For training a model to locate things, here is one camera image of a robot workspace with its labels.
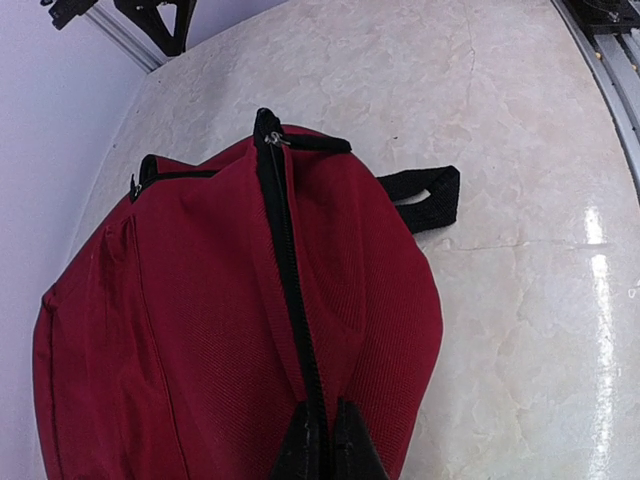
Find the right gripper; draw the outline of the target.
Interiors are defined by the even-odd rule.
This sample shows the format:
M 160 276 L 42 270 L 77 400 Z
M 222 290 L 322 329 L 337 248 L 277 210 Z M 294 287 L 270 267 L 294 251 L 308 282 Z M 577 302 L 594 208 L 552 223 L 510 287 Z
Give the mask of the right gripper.
M 160 5 L 176 7 L 173 32 L 164 22 Z M 179 56 L 187 50 L 187 37 L 196 0 L 115 0 L 115 8 L 141 29 L 166 56 Z

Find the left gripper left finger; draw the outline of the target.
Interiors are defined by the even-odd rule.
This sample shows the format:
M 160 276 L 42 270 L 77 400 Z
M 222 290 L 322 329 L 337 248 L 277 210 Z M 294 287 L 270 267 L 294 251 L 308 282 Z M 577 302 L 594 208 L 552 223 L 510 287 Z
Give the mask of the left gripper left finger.
M 269 478 L 320 480 L 331 478 L 330 460 L 321 446 L 319 420 L 308 401 L 300 402 L 292 415 Z

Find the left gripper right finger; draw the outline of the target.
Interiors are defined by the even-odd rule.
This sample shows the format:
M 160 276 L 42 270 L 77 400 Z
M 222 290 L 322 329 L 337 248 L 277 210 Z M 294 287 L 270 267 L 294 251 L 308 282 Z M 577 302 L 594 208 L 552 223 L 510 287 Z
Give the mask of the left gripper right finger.
M 333 478 L 338 480 L 388 480 L 360 410 L 340 399 L 333 432 Z

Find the red backpack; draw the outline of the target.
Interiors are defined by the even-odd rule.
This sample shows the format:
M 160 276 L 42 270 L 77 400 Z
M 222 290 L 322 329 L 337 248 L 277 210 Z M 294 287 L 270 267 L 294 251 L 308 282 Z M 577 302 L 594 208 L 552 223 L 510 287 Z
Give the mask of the red backpack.
M 377 177 L 284 125 L 199 165 L 145 157 L 34 329 L 51 479 L 270 479 L 308 401 L 333 478 L 340 399 L 400 475 L 443 337 L 415 235 L 452 225 L 452 166 Z

